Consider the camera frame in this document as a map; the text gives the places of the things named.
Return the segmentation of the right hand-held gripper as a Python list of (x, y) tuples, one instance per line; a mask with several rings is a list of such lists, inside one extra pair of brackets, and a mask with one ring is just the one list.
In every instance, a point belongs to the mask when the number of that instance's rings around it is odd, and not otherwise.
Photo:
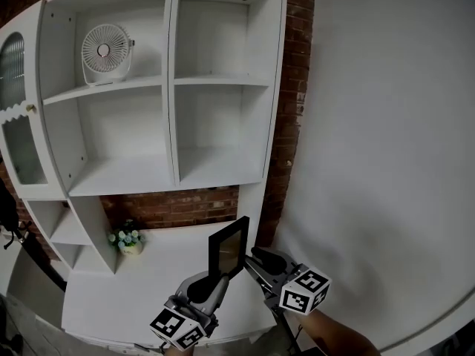
[(322, 271), (297, 263), (288, 254), (262, 247), (251, 249), (245, 269), (266, 291), (272, 292), (271, 310), (308, 315), (327, 297), (332, 280)]

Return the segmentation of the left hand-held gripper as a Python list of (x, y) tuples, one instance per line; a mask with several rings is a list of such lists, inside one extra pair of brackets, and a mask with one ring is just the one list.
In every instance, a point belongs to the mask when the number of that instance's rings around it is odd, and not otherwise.
[(222, 276), (208, 299), (207, 271), (185, 279), (150, 323), (150, 330), (170, 346), (182, 352), (189, 350), (218, 327), (214, 312), (223, 302), (228, 286), (229, 277)]

